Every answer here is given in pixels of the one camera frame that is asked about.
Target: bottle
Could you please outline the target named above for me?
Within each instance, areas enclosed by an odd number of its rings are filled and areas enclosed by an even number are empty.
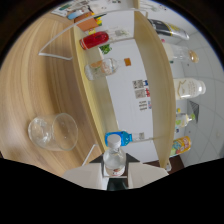
[[[175,130],[184,128],[188,125],[189,121],[195,120],[195,115],[188,115],[186,113],[176,114]]]
[[[109,149],[103,155],[105,169],[109,176],[121,176],[125,171],[126,153],[122,150],[121,137],[110,135],[108,137]]]
[[[143,133],[132,133],[129,134],[126,131],[118,131],[118,132],[108,132],[105,135],[105,144],[108,146],[108,137],[111,135],[119,135],[121,138],[121,146],[126,146],[130,142],[138,142],[145,139],[144,132]]]
[[[175,139],[171,149],[170,157],[182,154],[191,148],[191,139],[188,136]]]
[[[174,26],[171,23],[166,23],[166,22],[162,22],[162,21],[154,20],[154,19],[148,19],[148,21],[152,24],[157,34],[178,37],[183,40],[189,40],[190,38],[186,31],[184,31],[183,29],[177,26]]]
[[[176,100],[197,97],[206,92],[205,83],[193,78],[173,79]]]
[[[82,38],[79,43],[84,50],[87,50],[97,45],[106,43],[108,40],[109,35],[106,32],[100,31]]]
[[[169,61],[173,60],[182,62],[192,61],[194,63],[198,63],[199,61],[198,55],[194,51],[189,50],[187,47],[168,43],[163,43],[163,47],[166,51]]]
[[[131,66],[130,58],[124,60],[114,60],[113,58],[106,58],[85,66],[85,74],[89,80],[95,80],[101,77],[114,74],[118,67]]]
[[[177,108],[176,109],[176,115],[177,115],[177,113],[180,113],[180,112],[181,112],[180,108]],[[179,132],[180,132],[180,129],[179,128],[175,128],[174,133],[179,133]]]
[[[81,16],[82,14],[83,14],[82,10],[77,10],[77,11],[75,11],[75,12],[69,14],[69,15],[67,16],[67,18],[70,19],[70,20],[71,20],[71,19],[75,19],[76,17]]]

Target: wooden table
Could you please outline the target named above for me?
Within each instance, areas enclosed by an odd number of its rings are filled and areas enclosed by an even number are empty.
[[[5,159],[31,164],[62,176],[81,166],[93,144],[95,130],[80,94],[72,61],[39,56],[52,37],[71,25],[66,18],[49,14],[35,21],[8,53],[0,74],[0,151]],[[71,57],[70,32],[59,36],[44,52]],[[78,142],[69,152],[36,147],[28,137],[29,122],[38,115],[65,112],[78,126]],[[87,163],[102,151],[95,147]]]

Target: white bottle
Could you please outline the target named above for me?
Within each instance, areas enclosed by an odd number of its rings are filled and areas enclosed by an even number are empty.
[[[109,176],[121,176],[125,171],[126,153],[122,150],[121,137],[113,134],[107,138],[109,149],[103,155]]]
[[[205,83],[193,78],[173,79],[176,100],[197,97],[206,91]]]
[[[187,47],[168,43],[163,43],[163,47],[166,51],[166,55],[169,61],[173,60],[178,60],[182,62],[191,61],[194,63],[198,63],[199,61],[198,55],[194,51],[189,50]]]

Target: clear plastic cup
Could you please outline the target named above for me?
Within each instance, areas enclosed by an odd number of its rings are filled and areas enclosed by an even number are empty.
[[[35,145],[51,151],[70,151],[78,140],[76,122],[66,113],[34,118],[28,134]]]

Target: box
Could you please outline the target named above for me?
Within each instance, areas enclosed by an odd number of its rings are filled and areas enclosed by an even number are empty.
[[[82,19],[85,19],[89,16],[92,16],[92,13],[91,12],[87,12],[77,18],[74,19],[74,22],[77,23],[78,21],[82,20]],[[82,31],[87,31],[87,30],[90,30],[90,29],[93,29],[93,28],[96,28],[98,27],[98,24],[97,22],[95,21],[94,18],[91,18],[91,19],[88,19],[87,21],[84,21],[80,24],[77,25]]]

